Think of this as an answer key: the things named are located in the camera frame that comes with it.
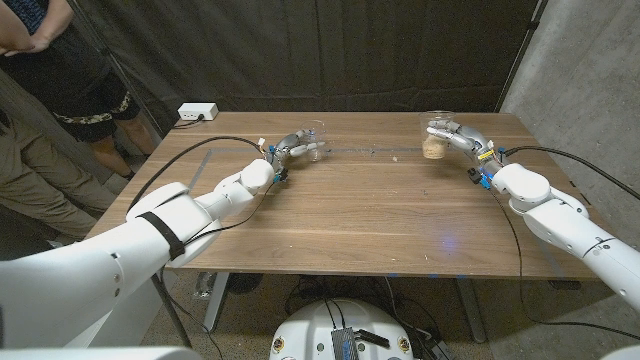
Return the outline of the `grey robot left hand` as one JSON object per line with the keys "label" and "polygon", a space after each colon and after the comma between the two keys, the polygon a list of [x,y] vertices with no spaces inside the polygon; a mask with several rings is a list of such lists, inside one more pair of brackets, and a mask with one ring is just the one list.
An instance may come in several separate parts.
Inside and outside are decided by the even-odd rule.
{"label": "grey robot left hand", "polygon": [[324,156],[326,141],[316,130],[301,129],[282,138],[272,146],[267,160],[278,172],[285,168],[289,158],[304,157],[310,162],[319,161]]}

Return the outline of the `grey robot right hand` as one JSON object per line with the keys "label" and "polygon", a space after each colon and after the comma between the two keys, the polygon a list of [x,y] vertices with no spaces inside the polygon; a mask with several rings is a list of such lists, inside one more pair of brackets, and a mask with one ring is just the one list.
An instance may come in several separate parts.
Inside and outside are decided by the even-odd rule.
{"label": "grey robot right hand", "polygon": [[489,179],[504,166],[496,155],[493,142],[474,128],[452,120],[432,120],[426,131],[466,154],[472,160],[474,168]]}

